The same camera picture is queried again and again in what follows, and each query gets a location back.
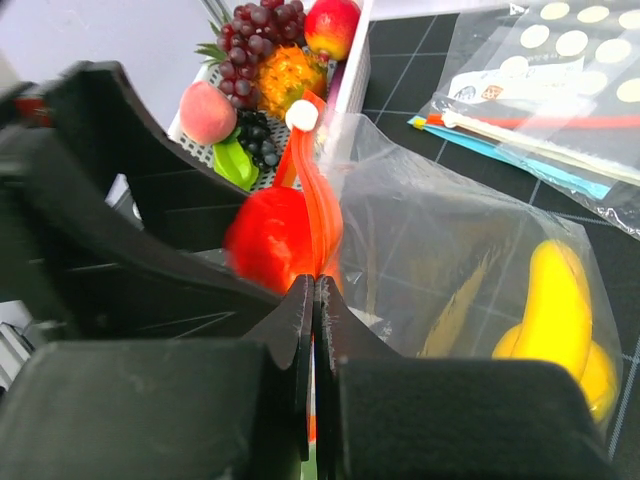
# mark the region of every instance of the white tray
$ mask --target white tray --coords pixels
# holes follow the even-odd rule
[[[364,96],[371,74],[368,30],[374,0],[356,1],[360,5],[362,12],[334,107],[337,113],[360,113],[362,111]],[[202,67],[196,75],[194,82],[202,80],[208,81],[212,85],[217,85],[220,80],[218,67]],[[278,153],[282,154],[289,139],[289,130],[282,122],[273,119],[269,119],[269,127],[271,128],[273,139],[278,147]],[[177,113],[173,122],[171,122],[167,134],[171,140],[179,143],[182,148],[196,159],[209,166],[213,166],[215,158],[211,146],[200,145],[189,139],[182,131],[180,116]],[[252,191],[270,186],[274,176],[275,174],[273,172],[261,174],[254,184]]]

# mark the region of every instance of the peach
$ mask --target peach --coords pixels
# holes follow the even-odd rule
[[[353,0],[317,0],[304,23],[304,38],[314,53],[341,61],[349,56],[360,20]]]
[[[236,111],[229,99],[208,82],[196,82],[180,100],[180,124],[184,133],[200,145],[218,143],[236,127]]]

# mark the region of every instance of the black tabletop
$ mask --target black tabletop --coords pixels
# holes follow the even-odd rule
[[[593,245],[618,326],[624,378],[608,434],[621,477],[640,478],[640,242],[540,183],[522,170],[450,144],[406,121],[438,86],[456,16],[374,22],[370,26],[371,81],[364,113],[394,142],[462,175],[543,210],[582,224]]]

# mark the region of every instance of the bunch of grapes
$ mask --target bunch of grapes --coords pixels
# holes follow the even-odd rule
[[[240,135],[238,142],[250,155],[253,164],[261,172],[274,169],[280,158],[276,152],[276,145],[271,139],[271,129],[267,123],[267,116],[255,110],[238,110]]]
[[[258,63],[276,45],[304,45],[304,6],[300,0],[261,0],[233,11],[233,20],[222,27],[217,45],[227,54],[219,66],[218,88],[231,95],[236,108],[256,108],[260,91],[253,85]]]

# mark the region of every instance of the banana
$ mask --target banana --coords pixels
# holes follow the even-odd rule
[[[591,333],[590,292],[580,259],[561,242],[541,243],[531,256],[527,304],[509,357],[556,363],[579,382]]]
[[[507,330],[496,345],[493,358],[511,358],[520,328],[520,325],[516,325]],[[615,367],[604,349],[596,342],[591,342],[587,365],[578,383],[593,419],[596,423],[601,422],[611,412],[618,387]]]

